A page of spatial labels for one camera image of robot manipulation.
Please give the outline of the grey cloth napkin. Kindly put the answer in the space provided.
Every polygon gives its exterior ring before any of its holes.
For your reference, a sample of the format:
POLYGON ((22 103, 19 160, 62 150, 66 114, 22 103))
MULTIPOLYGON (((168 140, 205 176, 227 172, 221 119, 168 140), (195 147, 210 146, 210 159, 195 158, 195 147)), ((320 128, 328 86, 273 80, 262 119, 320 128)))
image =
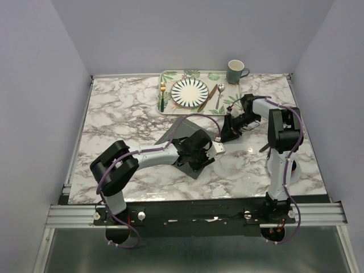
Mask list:
MULTIPOLYGON (((177 123, 181 120, 182 120, 182 116, 178 117, 177 120, 172 124, 172 126, 155 143, 155 145, 169 141, 172 136, 172 133, 175 131, 175 127, 176 127, 177 123)), ((211 140, 215 140, 215 137, 216 137, 215 132, 203 129, 201 126, 195 124, 194 122, 192 122, 188 119, 183 120, 182 123, 180 124, 180 126, 177 128, 174 139, 190 137, 192 134, 194 134, 199 129, 204 130, 209 135, 211 140)), ((201 172, 204 169, 202 167, 202 169, 200 169, 198 171, 194 171, 188 163, 184 164, 183 166, 173 165, 173 167, 175 167, 179 171, 183 172, 184 174, 186 174, 187 176, 189 176, 195 180, 199 177, 199 175, 201 174, 201 172)))

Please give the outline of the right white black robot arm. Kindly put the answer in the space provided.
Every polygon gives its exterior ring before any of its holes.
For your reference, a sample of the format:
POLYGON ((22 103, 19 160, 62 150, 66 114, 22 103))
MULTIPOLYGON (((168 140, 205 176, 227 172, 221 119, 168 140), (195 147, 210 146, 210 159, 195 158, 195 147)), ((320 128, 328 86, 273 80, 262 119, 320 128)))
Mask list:
POLYGON ((258 217, 273 223, 288 216, 292 203, 289 188, 301 176, 301 167, 296 160, 296 153, 304 140, 300 109, 279 105, 268 97, 253 94, 244 95, 238 102, 242 105, 243 113, 236 117, 232 115, 235 102, 227 107, 221 142, 238 139, 244 127, 260 122, 262 118, 268 121, 268 143, 260 152, 269 150, 267 170, 271 183, 263 205, 258 209, 258 217))

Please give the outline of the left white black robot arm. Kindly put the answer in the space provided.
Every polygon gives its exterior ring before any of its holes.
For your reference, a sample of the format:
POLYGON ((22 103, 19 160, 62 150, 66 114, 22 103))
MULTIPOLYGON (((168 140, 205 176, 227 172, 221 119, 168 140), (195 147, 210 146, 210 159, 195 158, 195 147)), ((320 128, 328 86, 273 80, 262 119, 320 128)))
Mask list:
POLYGON ((107 219, 115 225, 125 220, 127 205, 123 189, 136 171, 160 165, 188 165, 192 172, 198 172, 215 161, 209 155, 213 143, 202 129, 189 137, 172 139, 170 142, 134 151, 122 140, 114 142, 90 165, 92 175, 98 183, 97 194, 108 208, 107 219))

